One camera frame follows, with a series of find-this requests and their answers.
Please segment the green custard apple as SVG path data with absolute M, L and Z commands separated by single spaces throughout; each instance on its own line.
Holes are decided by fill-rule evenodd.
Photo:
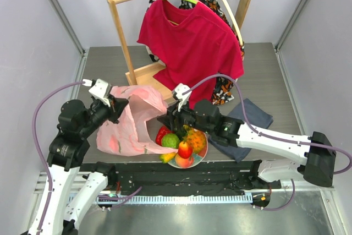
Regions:
M 179 144 L 180 144 L 180 139 L 174 133 L 166 134 L 161 140 L 161 145 L 163 147 L 169 147 L 169 148 L 172 148 L 172 149 L 177 149 Z

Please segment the red apple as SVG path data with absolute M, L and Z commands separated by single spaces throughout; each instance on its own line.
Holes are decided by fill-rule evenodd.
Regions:
M 192 147 L 186 142 L 181 141 L 178 147 L 178 155 L 183 159 L 188 159 L 192 155 L 193 149 Z

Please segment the pink plastic bag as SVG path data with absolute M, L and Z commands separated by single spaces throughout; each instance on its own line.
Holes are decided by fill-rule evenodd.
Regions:
M 128 105 L 118 118 L 119 123 L 104 122 L 97 131 L 97 148 L 120 156 L 168 154 L 175 152 L 162 147 L 149 136 L 146 122 L 167 112 L 162 94 L 151 86 L 114 86 L 111 95 L 127 99 Z

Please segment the orange pineapple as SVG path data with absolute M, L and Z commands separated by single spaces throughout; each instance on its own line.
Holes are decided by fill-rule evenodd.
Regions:
M 207 138 L 205 134 L 199 130 L 196 130 L 188 125 L 183 127 L 176 132 L 176 135 L 180 140 L 186 141 L 193 150 L 193 153 L 200 153 L 207 144 Z

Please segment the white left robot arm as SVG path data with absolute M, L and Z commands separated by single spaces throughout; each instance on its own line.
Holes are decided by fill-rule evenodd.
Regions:
M 89 108 L 80 100 L 61 107 L 58 134 L 49 146 L 48 175 L 34 221 L 26 234 L 77 234 L 89 208 L 103 190 L 112 190 L 117 174 L 112 165 L 97 162 L 72 201 L 70 191 L 90 144 L 88 137 L 105 121 L 118 123 L 127 99 L 109 95 L 109 105 L 94 99 Z

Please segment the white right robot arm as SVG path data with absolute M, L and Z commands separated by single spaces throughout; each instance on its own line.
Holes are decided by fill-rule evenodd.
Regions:
M 225 147 L 251 148 L 282 156 L 282 161 L 261 161 L 249 173 L 248 180 L 254 188 L 281 179 L 301 178 L 320 187 L 332 186 L 336 152 L 331 150 L 331 142 L 323 133 L 289 135 L 250 127 L 241 119 L 222 115 L 217 106 L 206 100 L 196 103 L 194 109 L 175 103 L 157 119 L 173 131 L 184 125 L 192 127 Z

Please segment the red bell pepper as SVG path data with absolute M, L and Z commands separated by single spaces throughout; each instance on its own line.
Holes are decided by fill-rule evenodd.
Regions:
M 165 136 L 165 135 L 167 135 L 167 134 L 170 134 L 172 131 L 171 130 L 169 130 L 166 126 L 162 126 L 160 129 L 159 129 L 159 131 L 158 131 L 158 133 L 157 133 L 157 135 L 156 135 L 156 140 L 155 140 L 155 142 L 156 142 L 156 144 L 158 144 L 158 145 L 162 145 L 162 139 L 163 139 L 163 137 Z

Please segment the yellow green mango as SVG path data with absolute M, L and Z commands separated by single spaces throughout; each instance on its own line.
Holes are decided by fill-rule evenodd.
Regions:
M 160 154 L 159 159 L 162 163 L 168 163 L 169 161 L 174 159 L 176 155 L 177 155 L 176 152 L 171 152 L 171 153 L 167 153 L 167 154 Z

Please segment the orange peach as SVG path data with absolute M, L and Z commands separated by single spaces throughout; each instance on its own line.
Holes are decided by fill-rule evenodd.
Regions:
M 181 156 L 179 156 L 178 154 L 175 156 L 175 163 L 177 166 L 181 167 L 181 168 L 188 168 L 190 166 L 193 165 L 194 163 L 194 157 L 193 155 L 191 155 L 190 157 L 188 157 L 187 159 L 182 158 Z

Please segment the patterned ceramic plate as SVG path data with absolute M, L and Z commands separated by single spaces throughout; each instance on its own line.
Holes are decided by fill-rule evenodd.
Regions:
M 192 168 L 198 165 L 208 152 L 208 141 L 205 133 L 190 129 L 178 145 L 178 152 L 167 164 L 178 169 Z

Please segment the red t-shirt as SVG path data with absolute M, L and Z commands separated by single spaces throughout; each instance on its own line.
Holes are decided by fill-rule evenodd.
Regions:
M 192 87 L 217 73 L 233 79 L 244 74 L 231 28 L 200 2 L 179 9 L 167 0 L 154 1 L 145 13 L 138 43 L 166 65 L 154 78 L 171 90 L 180 83 Z

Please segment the folded grey towel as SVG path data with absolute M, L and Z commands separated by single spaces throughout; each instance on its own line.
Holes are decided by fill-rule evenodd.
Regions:
M 246 112 L 247 119 L 249 120 L 252 126 L 258 126 L 260 128 L 268 129 L 273 123 L 273 116 L 266 113 L 258 106 L 256 106 L 249 99 L 244 99 L 244 108 Z M 228 114 L 229 117 L 245 120 L 243 115 L 243 110 L 241 103 L 237 104 L 233 110 Z M 250 148 L 242 147 L 231 147 L 231 146 L 222 146 L 216 143 L 211 136 L 208 137 L 208 142 L 212 144 L 217 150 L 225 154 L 229 158 L 233 159 L 236 162 L 242 161 L 250 153 Z

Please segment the cream wooden hanger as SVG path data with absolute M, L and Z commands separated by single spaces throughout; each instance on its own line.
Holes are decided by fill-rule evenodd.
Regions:
M 243 38 L 242 38 L 242 35 L 240 33 L 240 29 L 239 29 L 239 26 L 238 26 L 237 21 L 235 19 L 235 16 L 234 16 L 234 14 L 233 14 L 233 12 L 231 10 L 231 7 L 230 7 L 230 5 L 229 5 L 227 0 L 221 0 L 221 1 L 223 2 L 223 5 L 224 5 L 225 9 L 226 9 L 227 13 L 230 16 L 230 20 L 231 20 L 231 22 L 233 24 L 235 33 L 236 33 L 236 35 L 238 37 L 239 44 L 240 44 L 241 47 L 243 47 L 243 45 L 244 45 Z

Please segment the patterned black orange garment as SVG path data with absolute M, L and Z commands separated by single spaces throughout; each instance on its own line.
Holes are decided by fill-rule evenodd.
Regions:
M 215 14 L 217 14 L 228 26 L 232 28 L 232 32 L 234 33 L 235 37 L 238 40 L 237 34 L 235 33 L 233 24 L 230 20 L 230 16 L 227 13 L 223 2 L 221 0 L 198 0 L 198 2 L 203 3 L 209 9 L 211 9 Z M 195 4 L 189 3 L 187 1 L 180 0 L 180 9 L 190 9 L 194 7 Z M 244 45 L 243 47 L 240 46 L 241 57 L 244 58 Z M 234 99 L 234 96 L 231 93 L 231 89 L 233 87 L 233 83 L 223 77 L 218 77 L 216 79 L 215 87 L 213 90 L 213 94 L 211 96 L 211 102 L 214 105 L 223 105 L 231 100 Z

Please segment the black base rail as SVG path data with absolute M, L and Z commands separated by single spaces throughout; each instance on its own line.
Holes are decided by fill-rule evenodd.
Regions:
M 115 175 L 108 191 L 142 196 L 242 195 L 255 189 L 280 189 L 281 182 L 260 180 L 258 161 L 205 161 L 192 168 L 175 168 L 166 163 L 114 163 Z

